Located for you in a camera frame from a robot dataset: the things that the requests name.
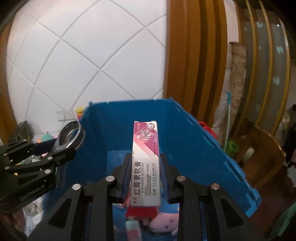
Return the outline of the white wall socket panel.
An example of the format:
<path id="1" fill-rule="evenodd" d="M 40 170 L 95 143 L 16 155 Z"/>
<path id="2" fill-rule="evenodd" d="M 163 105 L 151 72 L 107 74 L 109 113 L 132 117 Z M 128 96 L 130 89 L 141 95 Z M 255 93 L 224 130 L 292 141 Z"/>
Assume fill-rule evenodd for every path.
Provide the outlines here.
<path id="1" fill-rule="evenodd" d="M 74 121 L 78 119 L 75 110 L 57 111 L 56 116 L 58 121 Z"/>

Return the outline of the pink ointment box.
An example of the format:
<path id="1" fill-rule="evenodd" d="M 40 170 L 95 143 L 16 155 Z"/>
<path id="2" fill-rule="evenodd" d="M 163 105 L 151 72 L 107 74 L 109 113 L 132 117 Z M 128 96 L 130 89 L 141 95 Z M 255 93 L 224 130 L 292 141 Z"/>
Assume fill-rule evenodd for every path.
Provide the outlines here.
<path id="1" fill-rule="evenodd" d="M 161 205 L 159 138 L 156 121 L 134 122 L 130 204 L 135 207 Z"/>

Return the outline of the pink sanitary pad pack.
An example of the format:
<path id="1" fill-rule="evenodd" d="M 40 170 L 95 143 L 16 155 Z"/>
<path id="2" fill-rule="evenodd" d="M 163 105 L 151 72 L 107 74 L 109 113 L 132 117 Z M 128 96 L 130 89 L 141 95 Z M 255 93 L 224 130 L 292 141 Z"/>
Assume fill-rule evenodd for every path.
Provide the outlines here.
<path id="1" fill-rule="evenodd" d="M 130 219 L 125 222 L 128 241 L 142 241 L 142 233 L 138 220 Z"/>

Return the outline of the teal pig plush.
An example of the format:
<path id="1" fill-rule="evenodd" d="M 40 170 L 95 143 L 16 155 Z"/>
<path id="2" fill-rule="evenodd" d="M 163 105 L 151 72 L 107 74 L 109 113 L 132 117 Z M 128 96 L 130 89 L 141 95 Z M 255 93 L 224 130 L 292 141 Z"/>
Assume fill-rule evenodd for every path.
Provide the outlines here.
<path id="1" fill-rule="evenodd" d="M 57 135 L 53 136 L 49 132 L 46 132 L 43 135 L 41 135 L 40 142 L 45 142 L 45 141 L 53 140 L 55 138 L 57 138 Z"/>

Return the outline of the blue plastic storage crate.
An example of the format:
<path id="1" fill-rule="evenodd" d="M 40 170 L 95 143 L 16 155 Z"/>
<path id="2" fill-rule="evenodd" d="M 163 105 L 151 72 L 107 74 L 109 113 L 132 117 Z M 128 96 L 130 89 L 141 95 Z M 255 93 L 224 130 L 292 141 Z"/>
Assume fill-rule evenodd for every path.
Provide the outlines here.
<path id="1" fill-rule="evenodd" d="M 96 184 L 122 165 L 126 154 L 132 155 L 135 121 L 157 122 L 159 159 L 165 154 L 168 164 L 177 167 L 180 175 L 201 185 L 217 183 L 248 218 L 255 212 L 260 195 L 250 186 L 238 164 L 178 103 L 160 99 L 89 104 L 80 120 L 85 139 L 66 167 L 64 188 L 46 194 L 45 215 L 72 186 Z M 112 206 L 114 240 L 128 240 L 125 222 L 133 219 L 125 216 L 129 206 L 130 183 L 125 202 Z M 178 233 L 153 233 L 139 223 L 142 240 L 178 240 Z"/>

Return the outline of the pink yellow canister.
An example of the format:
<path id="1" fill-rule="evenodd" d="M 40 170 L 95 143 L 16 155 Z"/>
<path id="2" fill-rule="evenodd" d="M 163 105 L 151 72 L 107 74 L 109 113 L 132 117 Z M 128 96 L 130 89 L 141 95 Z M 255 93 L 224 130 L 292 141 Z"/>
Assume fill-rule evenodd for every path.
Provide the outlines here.
<path id="1" fill-rule="evenodd" d="M 84 114 L 84 110 L 85 110 L 85 108 L 83 108 L 83 107 L 79 107 L 79 108 L 75 109 L 77 118 L 79 120 L 82 118 L 82 116 Z"/>

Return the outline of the pink pig plush red dress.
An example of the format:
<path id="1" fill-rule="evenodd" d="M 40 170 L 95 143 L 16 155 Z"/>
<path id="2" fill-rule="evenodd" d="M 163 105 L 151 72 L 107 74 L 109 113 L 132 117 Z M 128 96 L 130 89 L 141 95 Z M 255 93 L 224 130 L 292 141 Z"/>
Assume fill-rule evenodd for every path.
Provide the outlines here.
<path id="1" fill-rule="evenodd" d="M 125 216 L 140 221 L 153 233 L 176 235 L 179 226 L 179 209 L 178 204 L 165 204 L 160 207 L 129 206 Z"/>

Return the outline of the black speaker box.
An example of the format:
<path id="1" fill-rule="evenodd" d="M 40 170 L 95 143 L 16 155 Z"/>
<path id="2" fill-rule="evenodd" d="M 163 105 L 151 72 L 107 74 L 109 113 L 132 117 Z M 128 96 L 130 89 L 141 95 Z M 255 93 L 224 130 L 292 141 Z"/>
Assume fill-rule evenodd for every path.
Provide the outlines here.
<path id="1" fill-rule="evenodd" d="M 34 137 L 34 131 L 27 121 L 18 124 L 13 134 L 9 138 L 9 143 L 14 143 L 22 140 L 31 141 Z"/>

